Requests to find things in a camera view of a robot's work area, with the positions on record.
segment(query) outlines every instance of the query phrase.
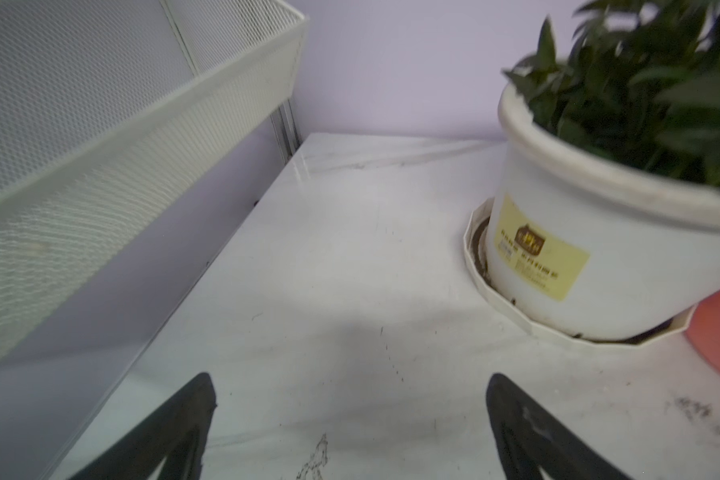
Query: pot rim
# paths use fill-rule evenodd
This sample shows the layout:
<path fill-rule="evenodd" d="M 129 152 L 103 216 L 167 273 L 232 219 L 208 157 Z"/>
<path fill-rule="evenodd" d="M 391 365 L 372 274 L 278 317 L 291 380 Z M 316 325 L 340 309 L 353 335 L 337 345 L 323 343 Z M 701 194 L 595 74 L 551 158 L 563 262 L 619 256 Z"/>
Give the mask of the pot rim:
<path fill-rule="evenodd" d="M 720 230 L 720 189 L 648 174 L 558 139 L 533 122 L 512 84 L 501 94 L 498 114 L 513 146 L 555 177 L 649 214 Z"/>

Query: lavender wall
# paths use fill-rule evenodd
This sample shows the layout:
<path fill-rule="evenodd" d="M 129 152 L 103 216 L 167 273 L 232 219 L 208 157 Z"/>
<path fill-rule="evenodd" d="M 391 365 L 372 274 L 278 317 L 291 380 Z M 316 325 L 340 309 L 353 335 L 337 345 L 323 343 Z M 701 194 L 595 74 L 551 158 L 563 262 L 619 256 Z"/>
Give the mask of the lavender wall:
<path fill-rule="evenodd" d="M 584 0 L 289 0 L 309 15 L 296 120 L 315 131 L 496 138 L 502 67 L 535 49 L 544 16 L 558 51 Z"/>

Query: white flower pot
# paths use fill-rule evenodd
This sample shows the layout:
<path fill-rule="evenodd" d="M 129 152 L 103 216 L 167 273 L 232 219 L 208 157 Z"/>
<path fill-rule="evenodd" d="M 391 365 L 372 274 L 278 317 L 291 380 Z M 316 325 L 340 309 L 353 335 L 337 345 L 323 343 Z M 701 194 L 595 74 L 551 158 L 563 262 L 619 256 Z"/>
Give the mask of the white flower pot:
<path fill-rule="evenodd" d="M 533 123 L 513 87 L 485 248 L 494 288 L 572 336 L 624 340 L 720 289 L 720 191 L 579 150 Z"/>

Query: yellow label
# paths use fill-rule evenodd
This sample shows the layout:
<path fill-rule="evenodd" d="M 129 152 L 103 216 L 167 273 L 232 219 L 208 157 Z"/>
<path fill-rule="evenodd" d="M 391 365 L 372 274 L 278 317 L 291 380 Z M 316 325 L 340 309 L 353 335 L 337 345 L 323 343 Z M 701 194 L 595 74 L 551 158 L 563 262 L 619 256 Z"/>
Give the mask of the yellow label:
<path fill-rule="evenodd" d="M 499 213 L 494 245 L 499 256 L 529 285 L 563 300 L 590 255 L 528 220 L 509 195 Z"/>

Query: marble tabletop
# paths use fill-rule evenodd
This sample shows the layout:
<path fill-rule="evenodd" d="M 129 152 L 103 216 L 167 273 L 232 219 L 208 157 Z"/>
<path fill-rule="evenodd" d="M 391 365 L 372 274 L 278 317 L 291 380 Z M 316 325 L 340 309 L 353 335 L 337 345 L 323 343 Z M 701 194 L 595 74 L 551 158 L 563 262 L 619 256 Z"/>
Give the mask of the marble tabletop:
<path fill-rule="evenodd" d="M 634 478 L 720 478 L 720 376 L 683 336 L 568 352 L 478 294 L 461 235 L 503 158 L 476 140 L 310 136 L 52 478 L 201 371 L 218 403 L 206 480 L 504 478 L 494 372 Z"/>

